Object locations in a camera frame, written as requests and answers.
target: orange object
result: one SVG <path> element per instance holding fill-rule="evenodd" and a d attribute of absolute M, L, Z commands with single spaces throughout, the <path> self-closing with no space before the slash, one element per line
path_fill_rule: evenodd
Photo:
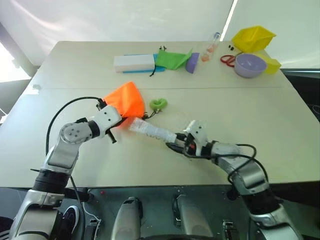
<path fill-rule="evenodd" d="M 145 113 L 145 103 L 136 85 L 130 81 L 105 96 L 106 104 L 114 106 L 123 118 L 142 118 Z"/>
<path fill-rule="evenodd" d="M 202 62 L 209 61 L 209 55 L 208 55 L 208 54 L 203 55 L 203 56 L 201 57 L 201 60 L 202 60 Z"/>

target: wire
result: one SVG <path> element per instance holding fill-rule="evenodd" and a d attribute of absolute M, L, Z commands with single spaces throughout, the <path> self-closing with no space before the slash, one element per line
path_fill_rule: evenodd
<path fill-rule="evenodd" d="M 228 179 L 228 182 L 229 182 L 230 184 L 232 184 L 232 181 L 231 181 L 232 175 L 235 174 L 236 172 L 238 172 L 241 168 L 243 168 L 244 166 L 246 166 L 248 163 L 250 163 L 250 161 L 255 161 L 254 158 L 255 158 L 256 155 L 257 155 L 257 149 L 256 149 L 253 145 L 250 145 L 250 144 L 237 144 L 237 146 L 239 146 L 239 147 L 249 147 L 249 148 L 251 148 L 251 149 L 253 150 L 253 154 L 252 154 L 252 156 L 251 156 L 251 159 L 249 159 L 249 160 L 246 161 L 245 163 L 241 164 L 239 167 L 237 167 L 236 169 L 234 169 L 232 172 L 230 172 L 230 173 L 228 174 L 227 179 Z M 266 172 L 265 168 L 262 167 L 262 170 L 263 170 L 263 172 L 264 172 L 264 175 L 265 175 L 266 179 L 268 179 L 268 175 L 267 175 L 267 172 Z"/>
<path fill-rule="evenodd" d="M 54 124 L 54 121 L 56 120 L 56 118 L 58 117 L 58 115 L 62 112 L 63 109 L 65 109 L 68 105 L 76 102 L 76 101 L 79 101 L 79 100 L 83 100 L 83 99 L 95 99 L 95 100 L 100 100 L 99 97 L 95 97 L 95 96 L 83 96 L 83 97 L 78 97 L 78 98 L 75 98 L 69 102 L 67 102 L 65 105 L 63 105 L 59 111 L 56 112 L 56 114 L 53 116 L 49 126 L 48 126 L 48 129 L 46 131 L 46 137 L 45 137 L 45 155 L 48 154 L 49 152 L 49 138 L 50 138 L 50 131 L 51 131 L 51 128 L 52 128 L 52 125 Z"/>
<path fill-rule="evenodd" d="M 79 194 L 78 194 L 78 190 L 77 190 L 77 187 L 76 187 L 76 185 L 75 185 L 74 178 L 73 178 L 72 176 L 70 176 L 70 180 L 71 180 L 71 183 L 72 183 L 72 186 L 73 186 L 73 189 L 74 189 L 76 198 L 77 198 L 78 203 L 79 203 L 79 205 L 80 205 L 80 207 L 81 207 L 81 211 L 82 211 L 82 215 L 83 215 L 81 240 L 84 240 L 84 237 L 85 237 L 85 229 L 86 229 L 86 214 L 85 214 L 85 209 L 84 209 L 83 205 L 81 204 L 80 197 L 79 197 Z"/>
<path fill-rule="evenodd" d="M 146 119 L 150 119 L 152 118 L 154 115 L 158 114 L 160 111 L 157 111 L 157 110 L 153 110 L 153 112 L 151 113 L 150 116 L 148 116 L 148 113 L 147 112 L 144 112 L 144 115 L 142 117 L 142 120 L 146 120 Z"/>
<path fill-rule="evenodd" d="M 240 170 L 241 168 L 246 166 L 251 161 L 257 163 L 260 166 L 260 168 L 262 169 L 262 171 L 263 171 L 263 173 L 265 175 L 266 180 L 269 181 L 266 169 L 264 168 L 264 166 L 257 159 L 255 159 L 255 156 L 257 154 L 257 149 L 254 146 L 250 145 L 250 144 L 237 144 L 237 146 L 244 146 L 244 147 L 252 148 L 253 149 L 253 155 L 252 156 L 248 156 L 248 155 L 244 155 L 244 154 L 217 154 L 217 155 L 214 155 L 214 156 L 212 156 L 212 155 L 195 156 L 195 155 L 188 154 L 185 147 L 183 148 L 182 154 L 185 155 L 188 158 L 193 158 L 193 159 L 218 159 L 218 158 L 230 158 L 230 157 L 245 158 L 245 159 L 248 159 L 248 160 L 246 162 L 244 162 L 243 164 L 241 164 L 236 169 L 234 169 L 232 172 L 229 173 L 227 179 L 228 179 L 230 184 L 233 184 L 233 182 L 230 179 L 231 176 L 234 173 L 236 173 L 238 170 Z"/>
<path fill-rule="evenodd" d="M 98 233 L 98 230 L 99 230 L 99 227 L 100 227 L 100 224 L 101 224 L 102 219 L 100 219 L 100 218 L 98 218 L 96 215 L 88 212 L 88 211 L 86 210 L 86 208 L 85 208 L 85 203 L 84 203 L 84 202 L 82 203 L 82 205 L 83 205 L 83 210 L 84 210 L 84 212 L 85 212 L 86 214 L 90 215 L 91 217 L 94 217 L 95 220 L 98 221 L 98 224 L 97 224 L 97 226 L 96 226 L 96 228 L 95 228 L 95 232 L 94 232 L 94 238 L 93 238 L 93 240 L 96 240 L 96 238 L 97 238 L 97 233 Z"/>
<path fill-rule="evenodd" d="M 248 233 L 246 235 L 246 240 L 250 240 L 251 239 L 251 217 L 249 217 L 248 220 Z"/>

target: green ring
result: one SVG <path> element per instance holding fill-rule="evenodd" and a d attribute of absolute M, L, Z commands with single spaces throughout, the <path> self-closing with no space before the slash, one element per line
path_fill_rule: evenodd
<path fill-rule="evenodd" d="M 152 110 L 159 110 L 165 108 L 168 105 L 168 102 L 166 99 L 160 98 L 158 100 L 152 100 L 149 105 Z"/>

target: yellow container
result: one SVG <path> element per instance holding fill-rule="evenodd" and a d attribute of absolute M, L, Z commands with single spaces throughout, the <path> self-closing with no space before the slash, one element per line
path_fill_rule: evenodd
<path fill-rule="evenodd" d="M 278 62 L 274 58 L 270 58 L 270 57 L 263 55 L 261 53 L 254 53 L 254 55 L 258 56 L 259 58 L 261 58 L 265 61 L 265 63 L 267 64 L 267 67 L 264 72 L 267 74 L 274 74 L 281 67 L 280 62 Z"/>
<path fill-rule="evenodd" d="M 241 29 L 233 38 L 234 46 L 244 53 L 253 53 L 270 43 L 276 35 L 262 26 L 253 26 Z"/>

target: purple cup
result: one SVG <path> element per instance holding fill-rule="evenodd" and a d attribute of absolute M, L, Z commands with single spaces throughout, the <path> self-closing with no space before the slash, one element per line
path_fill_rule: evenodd
<path fill-rule="evenodd" d="M 266 70 L 266 62 L 253 54 L 242 53 L 235 58 L 234 70 L 244 78 L 254 78 Z"/>

